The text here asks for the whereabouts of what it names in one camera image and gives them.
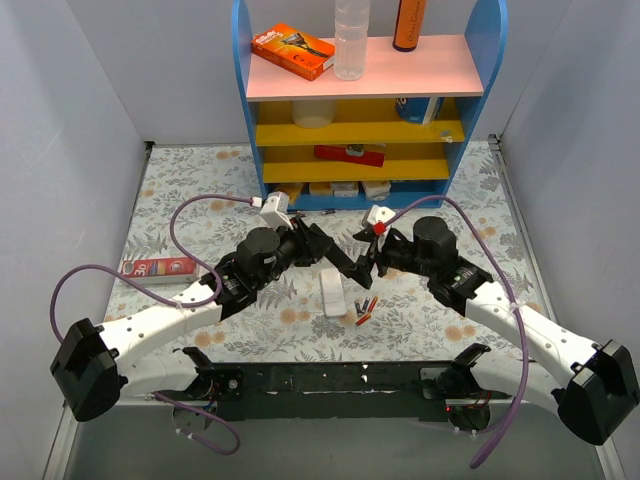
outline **plastic water bottle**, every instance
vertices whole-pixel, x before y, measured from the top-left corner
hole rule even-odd
[[[341,80],[364,73],[371,0],[336,0],[336,52],[333,71]]]

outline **floral mat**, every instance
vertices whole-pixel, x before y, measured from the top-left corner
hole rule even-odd
[[[123,258],[181,256],[169,237],[169,218],[182,201],[203,193],[259,195],[247,145],[154,148]],[[539,309],[526,253],[486,142],[469,144],[449,193],[479,228],[519,299]],[[362,215],[362,211],[308,213],[305,221],[317,222],[355,258],[364,244],[351,235],[358,231]],[[424,215],[444,218],[458,235],[460,253],[493,273],[462,219],[448,206],[413,210],[395,226],[410,235],[413,222]],[[235,250],[249,230],[265,224],[256,209],[214,200],[187,208],[176,225],[185,247],[215,265],[220,257]],[[469,344],[480,342],[517,355],[516,348],[493,331],[437,303],[427,290],[425,278],[396,270],[390,270],[385,278],[375,277],[370,291],[344,279],[349,311],[342,318],[326,318],[318,279],[319,270],[325,266],[288,270],[277,284],[259,293],[253,306],[224,322],[176,339],[153,354],[196,345],[214,362],[447,360]],[[172,296],[183,288],[185,285],[157,286],[154,291]],[[356,327],[354,302],[362,303],[365,297],[375,295],[379,301],[373,317]],[[116,282],[105,321],[150,305],[152,300]]]

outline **white panel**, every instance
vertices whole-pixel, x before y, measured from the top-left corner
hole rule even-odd
[[[117,265],[143,144],[63,0],[0,0],[0,45],[0,478],[40,478],[62,412],[51,291],[77,263]],[[64,331],[104,314],[112,279],[81,276]]]
[[[569,1],[509,0],[509,45],[476,137],[502,132]],[[68,3],[145,140],[248,141],[231,53],[232,0]],[[247,4],[254,31],[285,22],[321,37],[334,34],[332,0]],[[474,4],[429,0],[423,34],[464,32]],[[393,35],[397,8],[397,1],[372,0],[370,35]]]
[[[640,3],[574,1],[504,136],[558,321],[626,345],[640,372]],[[640,478],[640,412],[614,441]]]

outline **pink shelf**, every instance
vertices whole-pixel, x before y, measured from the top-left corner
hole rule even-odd
[[[325,38],[333,43],[333,38]],[[362,78],[345,82],[333,67],[310,82],[257,55],[251,56],[249,102],[350,97],[471,97],[482,82],[464,35],[420,37],[418,48],[398,52],[391,37],[370,37]]]

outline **small white box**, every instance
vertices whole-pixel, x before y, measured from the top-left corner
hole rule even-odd
[[[347,314],[342,277],[337,268],[324,268],[320,271],[320,289],[324,313],[327,317],[341,317]]]
[[[358,182],[331,182],[334,197],[357,197],[360,193]]]
[[[384,200],[391,191],[391,182],[388,180],[361,183],[367,200]]]

